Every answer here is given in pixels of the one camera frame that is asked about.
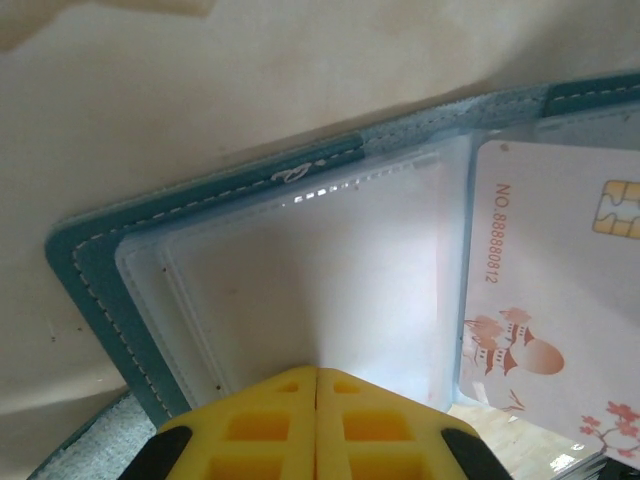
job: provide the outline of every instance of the teal leather cover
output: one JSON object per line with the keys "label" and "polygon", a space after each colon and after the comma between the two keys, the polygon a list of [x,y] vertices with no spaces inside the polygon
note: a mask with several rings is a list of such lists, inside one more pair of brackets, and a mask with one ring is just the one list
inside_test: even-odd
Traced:
{"label": "teal leather cover", "polygon": [[116,268],[115,250],[125,235],[425,142],[445,130],[505,128],[639,99],[640,74],[467,98],[76,217],[51,234],[47,259],[152,422],[161,425],[189,405]]}

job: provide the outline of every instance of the white card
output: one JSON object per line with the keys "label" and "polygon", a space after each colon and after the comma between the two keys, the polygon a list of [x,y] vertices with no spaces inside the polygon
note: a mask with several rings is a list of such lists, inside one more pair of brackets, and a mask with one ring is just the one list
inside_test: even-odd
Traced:
{"label": "white card", "polygon": [[640,152],[479,150],[461,391],[640,466]]}

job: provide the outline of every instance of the cherry blossom illustration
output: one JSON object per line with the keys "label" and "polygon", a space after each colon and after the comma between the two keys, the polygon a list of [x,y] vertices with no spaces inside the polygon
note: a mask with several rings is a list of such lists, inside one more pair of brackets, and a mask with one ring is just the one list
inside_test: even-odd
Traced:
{"label": "cherry blossom illustration", "polygon": [[606,426],[597,418],[583,415],[580,432],[602,442],[600,453],[615,452],[625,458],[640,458],[640,424],[637,423],[640,414],[629,405],[613,402],[609,402],[607,412],[617,417],[613,425]]}

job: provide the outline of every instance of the gray fabric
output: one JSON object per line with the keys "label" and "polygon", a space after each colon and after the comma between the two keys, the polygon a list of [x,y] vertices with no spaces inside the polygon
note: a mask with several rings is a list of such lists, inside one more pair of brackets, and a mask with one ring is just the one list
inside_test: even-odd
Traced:
{"label": "gray fabric", "polygon": [[155,432],[135,397],[126,395],[30,480],[117,479]]}

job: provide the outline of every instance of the white stitching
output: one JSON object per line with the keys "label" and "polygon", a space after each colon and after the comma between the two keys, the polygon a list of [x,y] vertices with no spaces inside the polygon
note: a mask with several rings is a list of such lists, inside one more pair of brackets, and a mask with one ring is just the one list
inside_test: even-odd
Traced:
{"label": "white stitching", "polygon": [[[133,362],[135,363],[135,365],[138,367],[138,370],[140,371],[140,373],[142,374],[142,376],[144,377],[145,381],[147,382],[147,385],[149,385],[149,387],[152,390],[155,390],[155,387],[153,386],[153,384],[151,383],[151,380],[149,379],[149,376],[147,375],[147,372],[145,372],[145,370],[142,368],[142,366],[140,365],[140,363],[138,362],[138,359],[136,358],[135,354],[133,353],[133,351],[131,350],[131,348],[129,347],[129,344],[127,343],[127,340],[124,338],[124,335],[122,334],[122,330],[120,330],[120,328],[116,325],[116,323],[113,321],[113,318],[111,317],[111,315],[109,314],[109,311],[105,308],[104,304],[102,303],[102,301],[100,301],[100,299],[98,298],[98,296],[95,294],[95,292],[93,291],[93,289],[91,288],[91,285],[89,284],[89,282],[87,281],[86,277],[84,276],[84,274],[82,273],[82,270],[80,270],[79,265],[78,265],[78,247],[76,247],[73,252],[71,252],[71,255],[73,256],[73,266],[76,268],[76,270],[78,270],[78,275],[80,276],[80,278],[82,279],[82,282],[85,284],[85,287],[87,289],[87,292],[89,292],[89,295],[91,295],[91,297],[93,297],[93,299],[96,302],[96,305],[98,305],[98,307],[100,308],[100,310],[102,311],[102,314],[104,315],[104,317],[107,319],[107,321],[111,324],[111,326],[113,327],[114,331],[116,332],[116,335],[118,335],[118,338],[120,339],[120,341],[124,344],[127,353],[129,354],[129,356],[131,357],[131,359],[133,360]],[[171,418],[173,415],[171,414],[171,412],[169,411],[169,409],[167,408],[167,406],[164,404],[164,402],[162,401],[162,399],[160,398],[160,396],[156,393],[154,393],[156,400],[158,400],[158,402],[160,402],[160,405],[162,406],[162,408],[164,409],[165,412],[167,412],[167,415],[169,416],[169,418]]]}
{"label": "white stitching", "polygon": [[[640,84],[638,84],[638,85],[634,85],[634,86],[632,86],[632,87],[621,87],[621,88],[624,88],[624,90],[616,89],[616,91],[634,90],[634,89],[640,88]],[[585,93],[583,93],[582,95],[596,95],[596,94],[607,94],[607,93],[611,93],[611,90],[602,90],[602,91],[600,91],[600,92],[596,92],[596,91],[589,91],[589,92],[585,92]],[[565,98],[566,98],[566,96],[561,95],[561,96],[558,96],[558,97],[554,98],[552,101],[556,101],[556,100],[564,100]],[[539,98],[537,98],[537,97],[529,97],[529,98],[515,99],[515,100],[510,100],[510,101],[508,101],[508,102],[504,102],[504,103],[502,103],[502,104],[494,105],[494,106],[510,105],[510,104],[514,104],[514,103],[528,103],[528,102],[533,102],[533,101],[539,101]],[[326,164],[326,160],[332,160],[332,159],[337,158],[337,157],[339,157],[339,156],[341,156],[341,155],[346,155],[346,154],[348,154],[348,153],[353,153],[353,152],[356,152],[356,151],[358,151],[358,150],[361,150],[361,149],[363,149],[367,144],[369,144],[369,143],[371,143],[371,142],[373,142],[373,141],[381,140],[381,139],[386,138],[386,137],[391,137],[391,136],[394,136],[394,135],[398,135],[398,134],[400,134],[400,133],[402,133],[402,132],[407,132],[407,131],[409,131],[409,130],[411,130],[411,129],[422,128],[422,127],[424,127],[425,125],[431,125],[431,124],[433,124],[433,123],[437,123],[437,122],[440,122],[440,121],[443,121],[443,120],[449,120],[449,119],[456,118],[456,117],[458,117],[458,116],[464,116],[464,115],[468,115],[468,114],[469,114],[469,112],[456,112],[456,113],[454,113],[454,114],[451,114],[451,115],[444,115],[444,116],[442,116],[442,117],[439,117],[439,118],[436,118],[436,119],[432,119],[432,120],[429,120],[429,121],[427,121],[427,122],[424,122],[424,123],[421,123],[421,124],[418,124],[418,125],[415,125],[415,126],[413,126],[413,125],[412,125],[412,126],[408,126],[408,127],[406,127],[406,128],[405,128],[403,131],[401,131],[401,132],[391,132],[391,133],[386,134],[386,135],[381,135],[381,136],[379,136],[379,137],[371,138],[371,139],[367,140],[366,142],[363,142],[363,143],[362,143],[362,145],[360,145],[360,146],[358,146],[358,147],[356,147],[356,148],[353,148],[353,149],[351,149],[351,150],[347,150],[347,151],[345,151],[345,152],[341,152],[341,153],[333,154],[333,155],[329,156],[329,157],[328,157],[328,158],[326,158],[326,159],[318,160],[318,161],[316,162],[316,165],[318,165],[318,166],[321,166],[321,167],[322,167],[322,166],[324,166],[324,165]],[[251,185],[251,187],[249,187],[249,188],[252,188],[252,187],[255,187],[255,186],[261,185],[263,182],[264,182],[264,181],[256,182],[255,184]],[[222,192],[222,193],[220,193],[220,194],[218,195],[218,198],[221,198],[221,197],[227,196],[227,195],[229,195],[229,194],[231,194],[231,193],[232,193],[232,190],[228,190],[228,191],[226,191],[226,192]],[[216,198],[216,197],[215,197],[215,196],[214,196],[214,197],[207,197],[206,199],[203,199],[203,200],[200,200],[200,201],[190,202],[190,203],[188,203],[188,204],[187,204],[187,205],[185,205],[185,206],[175,207],[175,208],[173,208],[173,209],[169,210],[169,212],[162,212],[162,215],[165,215],[165,214],[173,214],[173,213],[176,213],[176,212],[178,212],[178,211],[180,211],[180,210],[183,210],[183,209],[186,209],[186,208],[193,207],[193,206],[198,205],[198,204],[200,204],[200,203],[204,203],[205,201],[213,200],[214,198]],[[147,218],[147,219],[140,219],[140,220],[137,220],[137,221],[135,221],[135,222],[133,222],[133,223],[123,225],[123,226],[121,226],[121,227],[119,227],[119,228],[113,228],[113,229],[111,229],[111,230],[109,231],[109,233],[115,233],[115,232],[118,232],[118,231],[120,231],[120,230],[124,230],[124,229],[126,229],[126,228],[132,227],[132,226],[134,226],[134,225],[142,225],[142,224],[147,223],[148,221],[152,220],[153,218],[156,218],[156,217],[151,217],[151,218]],[[101,237],[102,237],[102,236],[104,236],[104,235],[105,235],[104,233],[100,233],[100,234],[93,235],[92,237],[90,237],[90,238],[89,238],[89,239],[87,239],[87,240],[83,240],[83,241],[82,241],[82,242],[80,242],[78,245],[76,245],[76,246],[74,247],[74,249],[72,250],[72,252],[71,252],[72,259],[73,259],[73,261],[72,261],[72,265],[73,265],[73,267],[78,271],[78,276],[80,277],[80,279],[81,279],[82,283],[85,285],[85,289],[86,289],[86,291],[87,291],[87,292],[89,293],[89,295],[90,295],[91,297],[93,297],[96,301],[98,301],[98,300],[99,300],[99,299],[98,299],[98,296],[93,292],[93,290],[92,290],[92,288],[91,288],[91,285],[89,284],[89,282],[87,281],[86,277],[84,276],[84,273],[82,272],[82,269],[80,268],[80,265],[78,264],[78,258],[77,258],[77,255],[78,255],[78,251],[79,251],[82,247],[84,247],[84,246],[85,246],[89,241],[91,241],[91,240],[95,240],[95,239],[98,239],[98,238],[101,238]],[[128,352],[128,353],[129,353],[129,355],[131,356],[131,360],[132,360],[132,361],[133,361],[133,363],[137,366],[138,370],[140,371],[140,373],[141,373],[141,374],[142,374],[142,376],[144,377],[144,379],[145,379],[145,381],[146,381],[147,385],[149,385],[149,388],[150,388],[150,389],[151,389],[151,391],[153,392],[153,394],[154,394],[154,396],[155,396],[156,400],[160,403],[160,405],[162,406],[162,408],[164,409],[164,411],[167,413],[167,415],[169,416],[169,418],[171,418],[173,415],[171,414],[171,412],[169,411],[169,409],[167,408],[167,406],[165,405],[165,403],[163,402],[163,400],[160,398],[160,395],[159,395],[159,393],[158,393],[157,389],[155,388],[155,386],[153,385],[153,383],[151,382],[151,379],[149,378],[149,376],[147,375],[147,373],[145,372],[145,370],[142,368],[142,366],[141,366],[141,365],[140,365],[140,363],[138,362],[138,359],[136,358],[135,353],[131,350],[131,348],[129,347],[129,345],[128,345],[128,343],[127,343],[127,340],[124,338],[124,335],[122,334],[122,330],[120,330],[120,328],[118,327],[118,325],[115,323],[114,319],[111,317],[111,315],[109,314],[108,310],[106,310],[106,309],[102,309],[102,313],[103,313],[103,315],[105,316],[105,318],[107,319],[107,321],[109,322],[109,324],[111,325],[111,327],[114,329],[114,331],[116,332],[116,334],[118,335],[118,338],[120,339],[120,341],[121,341],[121,342],[125,345],[125,347],[127,348],[127,352]]]}
{"label": "white stitching", "polygon": [[637,90],[638,88],[640,88],[640,83],[636,84],[636,85],[632,85],[630,87],[618,87],[616,89],[605,89],[605,90],[590,90],[588,92],[584,92],[584,93],[574,93],[573,95],[559,95],[555,98],[553,98],[551,101],[552,102],[556,102],[558,100],[567,100],[567,99],[572,99],[572,98],[579,98],[579,97],[584,97],[587,95],[608,95],[610,93],[621,93],[621,92],[628,92],[629,90]]}

